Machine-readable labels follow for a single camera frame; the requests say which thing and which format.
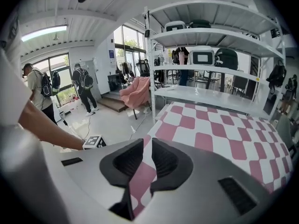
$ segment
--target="man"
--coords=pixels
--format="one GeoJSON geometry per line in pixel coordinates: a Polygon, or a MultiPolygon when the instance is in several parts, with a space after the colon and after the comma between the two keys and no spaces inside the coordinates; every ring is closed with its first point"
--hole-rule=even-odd
{"type": "Polygon", "coordinates": [[[54,118],[54,109],[51,97],[44,97],[41,94],[44,74],[40,70],[33,68],[30,63],[24,65],[23,71],[24,76],[27,76],[28,88],[32,91],[32,95],[29,99],[37,109],[41,110],[50,120],[53,121],[54,124],[57,125],[54,118]]]}
{"type": "Polygon", "coordinates": [[[76,84],[77,90],[78,90],[78,95],[80,96],[82,103],[85,105],[87,113],[85,116],[91,116],[95,114],[95,111],[99,110],[97,108],[97,102],[95,101],[92,93],[90,90],[85,90],[84,87],[82,86],[82,81],[84,80],[85,76],[88,75],[87,70],[81,68],[81,65],[79,63],[75,64],[75,70],[72,75],[72,83],[76,84]],[[93,109],[90,109],[90,104],[88,102],[88,99],[93,104],[93,109]]]}
{"type": "Polygon", "coordinates": [[[21,80],[21,36],[17,8],[0,31],[0,125],[16,125],[35,134],[41,141],[82,150],[83,140],[55,125],[29,100],[31,91],[21,80]]]}
{"type": "Polygon", "coordinates": [[[288,84],[285,86],[286,92],[283,96],[283,101],[280,110],[278,111],[279,113],[284,113],[286,114],[286,111],[289,107],[289,105],[292,105],[293,100],[297,98],[296,93],[297,93],[297,75],[293,75],[292,78],[289,78],[288,84]]]}

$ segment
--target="white floor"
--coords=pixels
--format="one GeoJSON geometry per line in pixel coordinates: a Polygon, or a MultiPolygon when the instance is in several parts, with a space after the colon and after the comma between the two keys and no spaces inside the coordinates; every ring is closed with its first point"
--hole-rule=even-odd
{"type": "Polygon", "coordinates": [[[77,134],[76,136],[80,136],[82,139],[101,134],[108,145],[129,140],[131,135],[131,139],[143,138],[153,127],[150,109],[147,109],[148,113],[146,116],[144,107],[135,110],[137,116],[137,120],[135,120],[133,110],[131,109],[118,113],[99,104],[98,108],[99,110],[90,117],[85,116],[85,110],[78,110],[75,113],[67,115],[65,121],[74,132],[62,120],[57,124],[63,130],[73,135],[77,134]]]}

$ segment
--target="ceiling light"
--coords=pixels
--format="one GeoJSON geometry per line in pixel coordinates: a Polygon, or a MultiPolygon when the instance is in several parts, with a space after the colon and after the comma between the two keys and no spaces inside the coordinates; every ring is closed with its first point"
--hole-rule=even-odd
{"type": "Polygon", "coordinates": [[[45,29],[41,29],[32,33],[29,33],[27,35],[22,36],[22,41],[28,41],[32,38],[41,36],[41,35],[45,35],[45,34],[49,34],[49,33],[53,33],[53,32],[60,32],[60,31],[65,31],[67,29],[66,25],[63,26],[56,26],[56,27],[51,27],[51,28],[45,28],[45,29]]]}

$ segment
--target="display screen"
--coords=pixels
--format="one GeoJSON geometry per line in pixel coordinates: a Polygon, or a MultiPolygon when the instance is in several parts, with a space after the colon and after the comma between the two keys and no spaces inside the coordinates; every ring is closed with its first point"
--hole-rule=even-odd
{"type": "Polygon", "coordinates": [[[197,55],[197,61],[198,62],[207,62],[208,56],[207,55],[197,55]]]}

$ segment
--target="shelf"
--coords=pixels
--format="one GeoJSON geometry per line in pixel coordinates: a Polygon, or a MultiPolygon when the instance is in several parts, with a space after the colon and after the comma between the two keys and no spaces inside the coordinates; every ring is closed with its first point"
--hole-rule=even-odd
{"type": "Polygon", "coordinates": [[[151,37],[165,48],[211,46],[228,48],[250,56],[280,57],[283,54],[273,47],[241,33],[216,28],[186,28],[159,33],[151,37]]]}
{"type": "Polygon", "coordinates": [[[204,103],[208,105],[215,105],[231,110],[236,110],[243,113],[248,113],[251,116],[269,118],[269,115],[260,110],[260,106],[252,104],[251,100],[242,98],[240,96],[231,95],[223,92],[206,90],[202,88],[194,88],[190,86],[172,86],[171,88],[160,88],[154,92],[155,95],[190,100],[193,102],[204,103]]]}
{"type": "Polygon", "coordinates": [[[163,27],[170,21],[207,20],[213,26],[260,35],[278,25],[265,15],[248,7],[216,0],[189,0],[172,3],[149,12],[163,27]]]}
{"type": "Polygon", "coordinates": [[[229,68],[216,67],[211,65],[161,65],[161,66],[154,66],[153,70],[206,70],[206,71],[212,71],[217,73],[230,74],[238,77],[244,77],[246,79],[253,80],[261,84],[269,85],[268,81],[259,79],[256,76],[244,72],[240,72],[237,70],[232,70],[229,68]]]}

